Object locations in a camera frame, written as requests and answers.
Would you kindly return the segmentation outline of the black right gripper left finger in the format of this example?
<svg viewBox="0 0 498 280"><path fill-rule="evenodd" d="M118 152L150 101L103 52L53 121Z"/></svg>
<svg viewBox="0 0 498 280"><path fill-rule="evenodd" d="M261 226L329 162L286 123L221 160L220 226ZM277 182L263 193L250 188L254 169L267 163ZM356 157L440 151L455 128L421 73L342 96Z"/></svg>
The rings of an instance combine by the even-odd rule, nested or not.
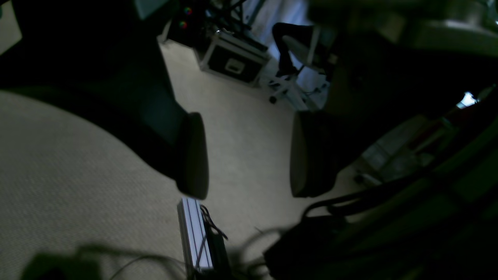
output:
<svg viewBox="0 0 498 280"><path fill-rule="evenodd" d="M200 113L176 101L158 36L177 0L12 0L21 39L1 55L1 89L114 135L180 192L205 199Z"/></svg>

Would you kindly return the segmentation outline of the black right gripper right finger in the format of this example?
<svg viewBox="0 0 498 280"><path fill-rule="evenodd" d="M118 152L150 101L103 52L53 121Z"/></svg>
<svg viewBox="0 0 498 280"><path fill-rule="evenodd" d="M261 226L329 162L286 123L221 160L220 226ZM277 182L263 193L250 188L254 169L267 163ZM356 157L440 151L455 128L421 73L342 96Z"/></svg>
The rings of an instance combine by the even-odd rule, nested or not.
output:
<svg viewBox="0 0 498 280"><path fill-rule="evenodd" d="M438 117L464 92L497 81L497 58L445 50L416 50L376 32L340 33L328 99L295 113L290 188L295 198L330 191L337 175L376 140L408 119Z"/></svg>

